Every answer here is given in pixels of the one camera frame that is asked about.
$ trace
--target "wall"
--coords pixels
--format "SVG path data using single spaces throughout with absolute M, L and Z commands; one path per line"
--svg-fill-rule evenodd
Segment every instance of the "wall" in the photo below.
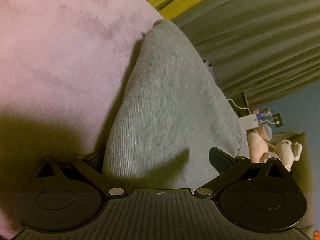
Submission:
M 310 157 L 313 160 L 313 170 L 316 180 L 316 230 L 320 230 L 320 82 L 304 87 L 303 89 L 271 101 L 260 106 L 260 109 L 271 108 L 280 113 L 283 126 L 275 128 L 273 133 L 295 130 L 298 133 L 306 132 Z

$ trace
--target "ribbed fabric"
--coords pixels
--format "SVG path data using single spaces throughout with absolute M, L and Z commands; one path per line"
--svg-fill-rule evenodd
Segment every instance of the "ribbed fabric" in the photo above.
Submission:
M 258 105 L 320 79 L 320 0 L 203 0 L 172 21 L 228 98 Z
M 128 190 L 195 190 L 218 175 L 210 148 L 235 157 L 241 142 L 238 117 L 199 54 L 176 25 L 157 21 L 111 128 L 103 174 Z

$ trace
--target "plastic bottle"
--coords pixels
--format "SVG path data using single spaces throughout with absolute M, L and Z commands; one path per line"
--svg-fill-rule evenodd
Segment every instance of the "plastic bottle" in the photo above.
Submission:
M 267 108 L 264 110 L 264 112 L 257 114 L 257 119 L 263 120 L 268 117 L 272 117 L 272 115 L 273 115 L 273 110 L 270 110 L 269 108 Z

